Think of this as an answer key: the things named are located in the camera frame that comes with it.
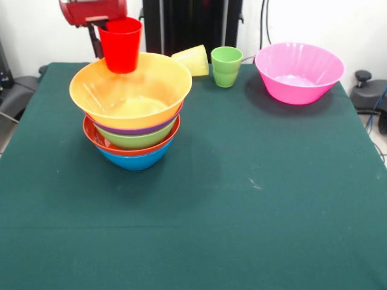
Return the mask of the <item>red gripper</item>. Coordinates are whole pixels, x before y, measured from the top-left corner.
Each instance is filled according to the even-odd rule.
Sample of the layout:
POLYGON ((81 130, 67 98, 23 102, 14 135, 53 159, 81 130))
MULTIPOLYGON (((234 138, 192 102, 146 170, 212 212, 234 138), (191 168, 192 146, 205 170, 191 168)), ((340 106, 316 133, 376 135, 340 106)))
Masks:
POLYGON ((128 11, 125 0, 59 1, 59 6, 70 25, 88 27, 94 54, 98 59, 103 58, 103 50, 101 41, 96 36, 95 26, 104 29, 105 24, 92 22, 122 19, 128 11))

